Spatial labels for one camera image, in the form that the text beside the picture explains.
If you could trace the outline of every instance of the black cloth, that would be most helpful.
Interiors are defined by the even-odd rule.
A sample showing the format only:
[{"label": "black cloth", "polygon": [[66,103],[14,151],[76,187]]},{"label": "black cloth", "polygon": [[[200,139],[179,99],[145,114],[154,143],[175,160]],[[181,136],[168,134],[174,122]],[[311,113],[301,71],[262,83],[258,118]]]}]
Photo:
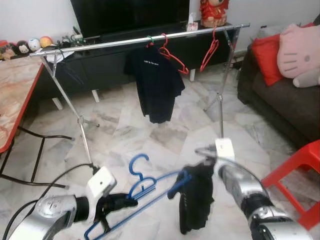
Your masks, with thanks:
[{"label": "black cloth", "polygon": [[176,182],[184,178],[184,171],[191,175],[191,180],[174,191],[170,190],[167,196],[172,199],[177,192],[180,193],[180,232],[185,235],[192,229],[197,230],[206,226],[211,204],[214,202],[212,197],[214,167],[203,163],[186,166],[179,173]]},{"label": "black cloth", "polygon": [[143,115],[152,123],[170,121],[175,97],[185,89],[171,62],[154,46],[139,48],[127,56],[124,73],[135,76]]}]

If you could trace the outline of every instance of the black cable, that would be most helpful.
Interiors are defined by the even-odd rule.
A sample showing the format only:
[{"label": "black cable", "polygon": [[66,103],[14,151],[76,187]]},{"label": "black cable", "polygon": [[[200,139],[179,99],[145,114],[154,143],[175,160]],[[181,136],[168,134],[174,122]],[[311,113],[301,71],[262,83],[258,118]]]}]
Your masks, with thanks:
[{"label": "black cable", "polygon": [[[83,163],[83,164],[79,164],[79,165],[77,165],[77,166],[74,166],[74,167],[68,169],[67,171],[65,171],[64,173],[62,173],[61,175],[59,175],[56,179],[54,179],[54,180],[50,183],[50,185],[46,188],[46,190],[41,194],[41,196],[39,197],[39,199],[43,198],[43,197],[47,194],[47,192],[50,190],[50,188],[51,188],[60,178],[62,178],[64,175],[66,175],[67,173],[71,172],[72,170],[77,169],[77,168],[82,167],[82,166],[89,166],[90,168],[92,168],[92,169],[93,169],[93,174],[95,174],[95,173],[97,172],[97,170],[98,170],[97,167],[94,166],[92,163]],[[16,213],[12,216],[12,218],[10,219],[8,225],[6,226],[6,229],[5,229],[5,231],[4,231],[2,240],[7,240],[7,236],[8,236],[9,230],[10,230],[10,228],[11,228],[14,220],[15,220],[15,219],[17,218],[17,216],[19,215],[19,213],[20,213],[23,209],[25,209],[27,206],[29,206],[29,205],[31,205],[31,204],[33,204],[33,203],[37,203],[37,201],[39,201],[39,199],[33,200],[33,201],[30,201],[30,202],[26,203],[25,205],[23,205],[22,207],[20,207],[18,211],[16,211]],[[27,214],[25,217],[29,216],[29,215],[33,212],[33,210],[35,209],[35,206],[36,206],[36,205],[34,205],[34,206],[31,208],[31,210],[28,212],[28,214]]]},{"label": "black cable", "polygon": [[30,201],[30,202],[26,203],[25,205],[23,205],[22,207],[20,207],[19,210],[15,212],[15,214],[11,217],[8,225],[6,226],[6,229],[5,229],[5,231],[4,231],[2,240],[6,240],[6,239],[7,239],[7,236],[8,236],[9,230],[10,230],[10,227],[11,227],[11,225],[14,223],[14,220],[15,220],[16,217],[19,215],[19,213],[21,213],[21,211],[22,211],[23,209],[25,209],[26,207],[28,207],[28,206],[31,205],[31,204],[36,203],[37,201],[38,201],[38,200]]},{"label": "black cable", "polygon": [[61,62],[61,64],[64,64],[64,71],[71,77],[73,78],[79,85],[84,85],[85,83],[81,80],[81,78],[75,73],[75,71],[73,71],[70,67],[68,67],[67,62],[65,62],[65,55],[64,52],[61,50],[60,47],[58,47],[58,50],[60,51],[62,57],[63,57],[63,61]]}]

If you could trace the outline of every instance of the blue hanger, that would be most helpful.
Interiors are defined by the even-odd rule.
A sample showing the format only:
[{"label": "blue hanger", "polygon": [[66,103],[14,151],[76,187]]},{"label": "blue hanger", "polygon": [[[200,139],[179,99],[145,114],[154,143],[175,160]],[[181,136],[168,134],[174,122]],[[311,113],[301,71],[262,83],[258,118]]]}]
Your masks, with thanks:
[{"label": "blue hanger", "polygon": [[[140,180],[137,181],[131,188],[129,194],[128,194],[128,198],[132,198],[132,199],[140,199],[142,197],[144,197],[145,195],[149,194],[151,191],[156,189],[156,183],[158,181],[161,181],[163,179],[166,179],[168,177],[171,177],[173,175],[177,175],[180,173],[180,171],[173,171],[173,172],[169,172],[165,175],[162,175],[160,177],[158,177],[157,179],[151,176],[148,177],[144,177],[143,174],[141,172],[135,172],[133,170],[133,164],[135,163],[135,161],[139,158],[144,158],[145,160],[149,161],[149,157],[146,154],[139,154],[137,156],[135,156],[129,163],[129,171],[132,175],[135,176],[139,176]],[[175,185],[171,188],[168,189],[164,192],[162,192],[160,195],[156,196],[154,199],[152,199],[151,201],[149,201],[148,203],[146,203],[145,205],[143,205],[142,207],[140,207],[138,210],[134,211],[133,213],[131,213],[129,216],[127,216],[125,219],[123,219],[122,221],[118,222],[116,225],[114,225],[113,227],[111,227],[108,231],[105,231],[104,233],[100,234],[98,237],[94,238],[93,240],[100,240],[102,238],[104,238],[107,234],[109,234],[110,232],[113,232],[114,230],[118,229],[120,226],[122,226],[123,224],[125,224],[126,222],[128,222],[129,220],[131,220],[133,217],[135,217],[136,215],[138,215],[139,213],[141,213],[143,210],[145,210],[146,208],[150,207],[152,204],[154,204],[155,202],[157,202],[158,200],[160,200],[161,198],[163,198],[164,196],[166,196],[170,191],[175,191],[176,189],[180,188],[181,186],[183,186],[184,184],[186,184],[188,181],[191,180],[191,175],[189,175],[187,173],[187,171],[183,172],[183,179],[181,179],[180,181],[176,182]],[[152,180],[153,184],[148,186],[147,188],[144,188],[144,186],[141,186],[141,191],[138,192],[137,194],[135,194],[134,196],[132,196],[133,191],[135,190],[135,188],[141,184],[143,181],[145,180]],[[85,240],[90,240],[89,239],[89,233],[99,224],[99,222],[94,223],[85,233],[84,233],[84,239]]]},{"label": "blue hanger", "polygon": [[[135,200],[138,200],[139,198],[143,197],[144,195],[150,193],[151,191],[155,190],[156,189],[156,184],[157,184],[157,180],[152,177],[152,176],[147,176],[147,177],[144,177],[144,175],[141,173],[141,172],[135,172],[134,169],[133,169],[133,165],[135,163],[136,160],[138,160],[139,158],[144,158],[145,160],[149,161],[149,157],[148,155],[144,154],[144,153],[141,153],[141,154],[138,154],[136,155],[135,157],[133,157],[129,163],[129,172],[132,174],[132,175],[135,175],[135,176],[139,176],[140,178],[140,181],[137,181],[133,186],[132,188],[130,189],[129,193],[128,193],[128,199],[135,199]],[[134,196],[132,196],[134,190],[136,189],[136,187],[138,187],[142,182],[146,181],[146,180],[151,180],[153,181],[153,184],[151,184],[150,186],[148,186],[147,188],[145,188],[144,185],[141,186],[141,191],[136,193]]]}]

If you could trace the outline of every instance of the white wall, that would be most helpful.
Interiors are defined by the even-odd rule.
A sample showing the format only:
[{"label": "white wall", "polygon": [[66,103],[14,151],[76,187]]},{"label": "white wall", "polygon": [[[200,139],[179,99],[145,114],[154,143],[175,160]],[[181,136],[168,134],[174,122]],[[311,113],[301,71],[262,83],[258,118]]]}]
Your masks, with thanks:
[{"label": "white wall", "polygon": [[[199,12],[200,0],[190,0],[190,12]],[[264,25],[308,24],[320,13],[320,0],[230,0],[227,21],[231,24],[251,23],[240,32],[236,49],[246,50],[259,28]]]},{"label": "white wall", "polygon": [[[190,0],[190,12],[199,12],[200,0]],[[230,0],[227,21],[251,23],[241,30],[237,50],[244,50],[260,26],[307,24],[320,12],[319,0]],[[0,40],[17,42],[51,36],[55,41],[73,32],[78,22],[70,0],[0,0]]]},{"label": "white wall", "polygon": [[79,27],[70,0],[0,0],[0,40],[50,36],[54,41]]}]

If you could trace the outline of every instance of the metal frame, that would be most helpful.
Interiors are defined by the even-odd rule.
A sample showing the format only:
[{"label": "metal frame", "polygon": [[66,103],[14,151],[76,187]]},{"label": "metal frame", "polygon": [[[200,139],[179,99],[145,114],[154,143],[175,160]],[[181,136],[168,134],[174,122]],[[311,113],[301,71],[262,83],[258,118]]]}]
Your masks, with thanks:
[{"label": "metal frame", "polygon": [[[247,28],[250,27],[250,23],[246,24],[240,24],[240,25],[227,25],[227,26],[221,26],[217,27],[215,29],[216,32],[224,32],[224,35],[228,41],[228,45],[230,47],[230,53],[229,53],[229,58],[228,58],[228,64],[222,79],[222,85],[219,90],[219,94],[217,94],[217,99],[219,97],[219,103],[220,103],[220,130],[221,130],[221,137],[224,136],[223,133],[223,116],[222,116],[222,102],[223,102],[223,90],[225,87],[225,83],[228,77],[229,73],[229,68],[231,66],[231,62],[234,56],[235,52],[235,46],[238,40],[239,32],[241,28]],[[207,34],[207,33],[212,33],[213,28],[207,28],[207,29],[202,29],[202,30],[197,30],[197,31],[185,31],[185,32],[178,32],[178,33],[172,33],[166,35],[168,39],[174,39],[174,38],[182,38],[182,37],[190,37],[190,36],[197,36],[197,35],[202,35],[202,34]],[[233,37],[232,42],[229,39],[228,30],[236,30],[235,36]],[[158,36],[152,36],[153,41],[158,41],[158,40],[164,40],[166,38],[164,35],[158,35]],[[58,79],[56,78],[56,69],[57,69],[57,55],[58,54],[63,54],[63,53],[68,53],[68,52],[79,52],[79,51],[85,51],[85,50],[93,50],[93,49],[102,49],[102,48],[112,48],[116,46],[124,46],[124,45],[131,45],[131,44],[138,44],[138,43],[146,43],[150,41],[150,37],[142,37],[142,38],[135,38],[135,39],[128,39],[128,40],[122,40],[122,41],[113,41],[113,42],[106,42],[106,43],[100,43],[100,44],[93,44],[93,45],[87,45],[87,46],[76,46],[76,47],[69,47],[69,48],[63,48],[63,49],[54,49],[54,50],[48,50],[48,51],[40,51],[40,52],[35,52],[31,53],[30,57],[40,57],[42,60],[43,65],[47,69],[48,73],[52,77],[54,83],[58,87],[59,91],[61,92],[62,96],[66,100],[67,104],[69,107],[72,109],[73,113],[77,117],[77,122],[80,126],[81,132],[82,132],[82,139],[85,147],[85,151],[88,157],[88,160],[90,163],[92,163],[90,151],[89,151],[89,146],[86,138],[86,133],[84,131],[84,126],[83,123],[87,123],[89,121],[84,120],[83,116],[79,115],[75,107],[73,106],[70,98],[64,91],[64,89],[61,87]],[[50,68],[48,61],[46,59],[46,56],[48,55],[54,55],[54,63],[52,69]]]},{"label": "metal frame", "polygon": [[[23,132],[25,132],[25,133],[27,133],[27,134],[35,136],[37,138],[42,138],[41,144],[40,144],[40,148],[39,148],[39,151],[38,151],[38,155],[36,157],[36,161],[35,161],[35,164],[34,164],[31,180],[30,181],[24,181],[24,180],[20,180],[20,179],[17,179],[17,178],[14,178],[14,177],[11,177],[11,176],[3,174],[3,171],[5,170],[8,158],[9,158],[10,153],[12,151],[12,148],[13,148],[13,146],[15,144],[15,139],[12,139],[12,142],[11,142],[11,144],[9,146],[9,149],[7,150],[7,152],[5,154],[3,163],[2,163],[1,168],[0,168],[0,178],[6,179],[6,180],[9,180],[9,181],[18,183],[18,184],[34,186],[34,187],[35,186],[38,186],[38,187],[39,186],[41,186],[41,187],[49,186],[51,183],[34,182],[35,181],[35,177],[36,177],[36,173],[37,173],[37,170],[38,170],[38,165],[39,165],[41,153],[42,153],[42,150],[44,148],[45,140],[46,139],[69,139],[69,140],[73,140],[73,138],[69,137],[69,136],[64,136],[64,135],[40,135],[40,134],[37,134],[37,133],[35,133],[33,131],[29,131],[29,130],[21,127],[21,126],[18,126],[18,129],[23,131]],[[54,184],[52,186],[53,187],[57,187],[57,188],[62,188],[62,189],[64,189],[66,187],[65,185],[61,185],[61,184]]]}]

